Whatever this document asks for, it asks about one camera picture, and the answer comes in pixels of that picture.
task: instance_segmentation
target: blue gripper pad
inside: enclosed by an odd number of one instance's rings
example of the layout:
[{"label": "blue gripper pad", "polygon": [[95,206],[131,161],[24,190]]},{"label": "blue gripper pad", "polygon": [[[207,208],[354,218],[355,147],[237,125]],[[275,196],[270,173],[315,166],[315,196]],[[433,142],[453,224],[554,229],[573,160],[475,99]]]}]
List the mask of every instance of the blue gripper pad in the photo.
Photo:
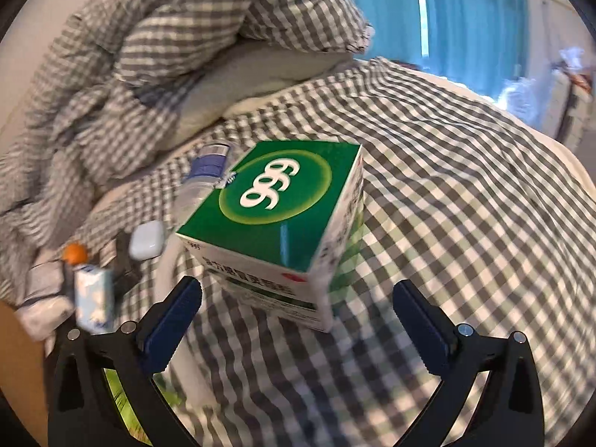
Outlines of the blue gripper pad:
[{"label": "blue gripper pad", "polygon": [[457,348],[454,324],[440,307],[431,306],[410,280],[393,287],[393,310],[428,372],[444,377]]},{"label": "blue gripper pad", "polygon": [[161,303],[151,306],[139,322],[136,344],[145,373],[162,372],[197,315],[203,292],[194,277],[183,277]]}]

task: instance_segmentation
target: silver screw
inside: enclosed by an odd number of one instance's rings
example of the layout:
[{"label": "silver screw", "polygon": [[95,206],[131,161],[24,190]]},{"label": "silver screw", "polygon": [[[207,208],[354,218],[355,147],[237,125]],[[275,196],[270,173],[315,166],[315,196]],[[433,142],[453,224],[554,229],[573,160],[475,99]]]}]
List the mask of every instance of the silver screw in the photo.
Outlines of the silver screw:
[{"label": "silver screw", "polygon": [[472,336],[474,334],[474,328],[469,324],[460,324],[457,327],[457,330],[460,332],[461,336]]},{"label": "silver screw", "polygon": [[134,330],[136,330],[136,322],[134,321],[126,321],[122,326],[120,326],[120,331],[124,334],[130,334]]},{"label": "silver screw", "polygon": [[526,335],[520,331],[513,333],[513,339],[515,339],[520,345],[523,345],[527,341]]},{"label": "silver screw", "polygon": [[69,333],[66,335],[66,337],[70,340],[70,341],[74,341],[75,339],[77,339],[80,336],[80,331],[75,328],[73,330],[70,330]]}]

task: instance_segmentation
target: plastic bottle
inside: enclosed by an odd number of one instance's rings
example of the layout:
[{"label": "plastic bottle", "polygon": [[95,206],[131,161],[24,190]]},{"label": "plastic bottle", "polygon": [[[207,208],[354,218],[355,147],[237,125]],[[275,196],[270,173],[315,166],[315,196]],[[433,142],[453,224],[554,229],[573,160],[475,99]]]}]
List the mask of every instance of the plastic bottle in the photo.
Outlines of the plastic bottle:
[{"label": "plastic bottle", "polygon": [[234,163],[237,145],[229,141],[215,141],[204,145],[191,165],[174,204],[178,226],[184,224],[222,180]]}]

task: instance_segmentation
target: checkered blanket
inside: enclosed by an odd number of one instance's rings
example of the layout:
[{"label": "checkered blanket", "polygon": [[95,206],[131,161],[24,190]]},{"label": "checkered blanket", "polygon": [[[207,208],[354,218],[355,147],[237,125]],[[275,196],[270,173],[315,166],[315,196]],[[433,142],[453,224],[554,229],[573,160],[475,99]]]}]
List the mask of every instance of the checkered blanket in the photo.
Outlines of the checkered blanket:
[{"label": "checkered blanket", "polygon": [[205,64],[241,35],[363,52],[352,0],[93,0],[35,75],[25,134],[0,158],[0,298],[19,301],[38,247],[59,247],[96,191],[153,162]]},{"label": "checkered blanket", "polygon": [[[360,142],[365,230],[351,285],[333,299],[330,334],[237,303],[221,279],[180,258],[178,278],[203,286],[186,340],[219,403],[187,412],[202,445],[392,446],[438,384],[391,308],[404,278],[455,324],[527,334],[547,444],[562,438],[596,388],[596,204],[547,147],[494,107],[378,59],[205,131],[186,155],[90,216],[76,238],[97,250],[121,228],[172,226],[190,161],[222,138],[242,149],[264,139]],[[156,266],[143,264],[119,321],[151,306]]]}]

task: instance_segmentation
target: teal curtain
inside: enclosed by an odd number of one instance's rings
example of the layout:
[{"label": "teal curtain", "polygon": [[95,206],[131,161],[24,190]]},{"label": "teal curtain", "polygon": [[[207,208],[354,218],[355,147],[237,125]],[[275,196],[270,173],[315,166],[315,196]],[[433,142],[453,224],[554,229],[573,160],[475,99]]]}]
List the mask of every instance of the teal curtain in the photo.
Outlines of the teal curtain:
[{"label": "teal curtain", "polygon": [[425,0],[422,23],[419,0],[356,3],[375,27],[367,57],[417,64],[495,99],[525,74],[526,0]]},{"label": "teal curtain", "polygon": [[427,0],[433,74],[497,98],[505,80],[522,77],[527,58],[526,0]]},{"label": "teal curtain", "polygon": [[367,58],[422,64],[418,0],[355,0],[375,28]]}]

